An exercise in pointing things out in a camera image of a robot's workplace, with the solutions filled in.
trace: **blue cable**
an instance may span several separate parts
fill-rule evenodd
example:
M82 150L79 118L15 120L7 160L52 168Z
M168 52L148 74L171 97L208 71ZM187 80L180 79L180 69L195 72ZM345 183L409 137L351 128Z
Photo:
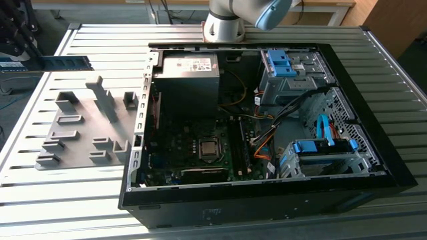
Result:
M330 119L326 114L319 114L319 116L318 116L318 124L317 124L318 139L322 138L322 124L323 124L325 138L329 142L329 145L334 146L335 142L334 142L334 138L333 138L333 134L331 134Z

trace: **floor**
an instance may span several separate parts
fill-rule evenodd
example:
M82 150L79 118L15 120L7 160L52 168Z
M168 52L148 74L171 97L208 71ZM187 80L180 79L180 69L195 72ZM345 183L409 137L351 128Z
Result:
M174 23L199 24L207 18L207 11L176 11L172 15ZM42 26L42 33L36 36L42 51L46 55L52 55L62 41L70 23L86 24L148 24L147 13L140 10L100 10L75 11L63 10L62 18L55 19L51 11L36 11L36 17ZM166 12L159 14L160 23L167 24ZM427 44L415 42L402 57L398 59L407 73L418 82L421 88L427 91ZM42 74L2 74L0 91L12 89L11 95L2 95L0 92L0 150L19 120L30 95L38 85Z

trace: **aluminum extrusion table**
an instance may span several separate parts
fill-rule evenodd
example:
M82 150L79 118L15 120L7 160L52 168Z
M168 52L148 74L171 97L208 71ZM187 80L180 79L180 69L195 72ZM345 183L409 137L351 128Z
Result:
M92 25L70 29L56 55L88 55L114 96L136 91L148 42L202 42L199 25ZM60 91L94 97L90 72L46 73L0 154L0 236L14 239L426 239L426 95L369 31L358 27L247 27L248 42L333 45L419 186L339 215L148 231L118 209L123 166L38 171Z

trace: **label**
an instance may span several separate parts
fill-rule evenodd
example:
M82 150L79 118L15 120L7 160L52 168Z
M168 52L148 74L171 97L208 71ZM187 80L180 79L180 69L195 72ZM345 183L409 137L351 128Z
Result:
M24 68L20 61L0 61L0 67L4 68Z
M255 97L255 105L262 105L262 98L259 96Z
M214 220L215 216L219 216L222 214L223 209L215 208L215 209L204 209L202 211L202 219L203 220Z
M293 68L294 69L305 69L305 65L303 64L294 64Z
M211 58L176 58L175 66L182 72L212 71Z
M127 4L143 4L144 2L144 0L126 0Z
M272 163L271 163L271 162L268 162L268 164L267 164L267 168L268 168L270 172L275 173L276 168L275 168L275 166L272 165Z

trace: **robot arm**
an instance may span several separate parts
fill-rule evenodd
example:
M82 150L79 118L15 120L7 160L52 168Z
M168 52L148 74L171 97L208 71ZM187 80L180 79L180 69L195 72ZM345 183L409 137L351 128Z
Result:
M211 0L204 38L214 43L240 42L246 34L244 21L264 31L274 29L291 4L293 0Z

